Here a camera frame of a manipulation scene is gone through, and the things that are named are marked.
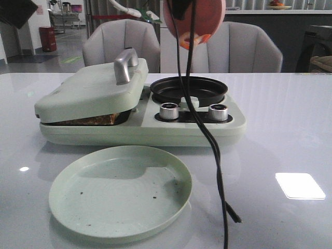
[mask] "white table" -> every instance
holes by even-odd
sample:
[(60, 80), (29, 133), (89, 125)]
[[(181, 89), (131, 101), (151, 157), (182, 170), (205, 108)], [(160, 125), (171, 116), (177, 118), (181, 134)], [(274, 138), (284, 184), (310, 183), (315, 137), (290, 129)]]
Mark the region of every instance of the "white table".
[[(52, 216), (48, 193), (70, 163), (102, 147), (47, 142), (34, 104), (71, 74), (0, 75), (1, 248), (222, 248), (223, 225), (210, 148), (163, 147), (189, 167), (193, 193), (181, 216), (160, 234), (126, 245), (87, 242)], [(147, 84), (169, 75), (149, 75)], [(332, 75), (210, 74), (224, 82), (247, 118), (247, 131), (222, 151), (229, 248), (331, 248)], [(275, 174), (308, 173), (323, 200), (288, 199)]]

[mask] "frying pan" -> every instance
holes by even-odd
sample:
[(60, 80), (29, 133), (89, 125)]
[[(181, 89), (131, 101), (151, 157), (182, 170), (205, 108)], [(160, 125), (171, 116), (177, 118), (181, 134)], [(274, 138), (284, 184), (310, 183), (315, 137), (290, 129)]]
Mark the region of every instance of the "frying pan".
[[(184, 83), (187, 77), (182, 76)], [(184, 96), (180, 88), (179, 77), (169, 77), (155, 81), (150, 86), (153, 99), (160, 103), (172, 102), (179, 104)], [(190, 96), (195, 96), (199, 100), (199, 106), (209, 106), (223, 100), (227, 92), (227, 86), (215, 79), (190, 76)]]

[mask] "floor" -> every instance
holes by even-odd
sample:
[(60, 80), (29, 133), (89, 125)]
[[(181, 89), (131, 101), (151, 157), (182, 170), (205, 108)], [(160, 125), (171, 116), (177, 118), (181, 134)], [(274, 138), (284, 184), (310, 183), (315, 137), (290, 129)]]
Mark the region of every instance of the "floor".
[(5, 73), (75, 73), (84, 67), (82, 46), (87, 40), (84, 26), (80, 29), (66, 28), (64, 34), (57, 34), (57, 50), (42, 52), (42, 55), (56, 55), (42, 63), (8, 63), (0, 66), (0, 74)]

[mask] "pink lampshade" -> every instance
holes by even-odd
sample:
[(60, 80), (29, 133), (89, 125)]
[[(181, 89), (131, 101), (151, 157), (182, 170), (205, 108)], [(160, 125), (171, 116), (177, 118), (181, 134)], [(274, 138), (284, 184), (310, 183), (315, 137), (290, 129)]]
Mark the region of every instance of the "pink lampshade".
[[(168, 8), (169, 1), (171, 9), (176, 12), (175, 23), (178, 30), (180, 46), (189, 49), (189, 34), (191, 22), (192, 3), (190, 0), (180, 1), (164, 0), (164, 19), (170, 32), (175, 36), (172, 17)], [(226, 12), (225, 0), (197, 0), (196, 1), (196, 18), (195, 18), (195, 40), (194, 45), (206, 43), (210, 37), (217, 31), (223, 22)]]

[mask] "gray chair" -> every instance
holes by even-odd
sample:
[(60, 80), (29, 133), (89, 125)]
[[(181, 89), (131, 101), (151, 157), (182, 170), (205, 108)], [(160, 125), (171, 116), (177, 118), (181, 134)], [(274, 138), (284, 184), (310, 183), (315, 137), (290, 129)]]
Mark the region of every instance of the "gray chair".
[(132, 47), (147, 62), (150, 73), (159, 72), (160, 45), (150, 23), (124, 19), (105, 22), (97, 27), (83, 45), (85, 66), (113, 62)]
[(193, 73), (279, 73), (283, 56), (260, 27), (224, 22), (193, 52)]

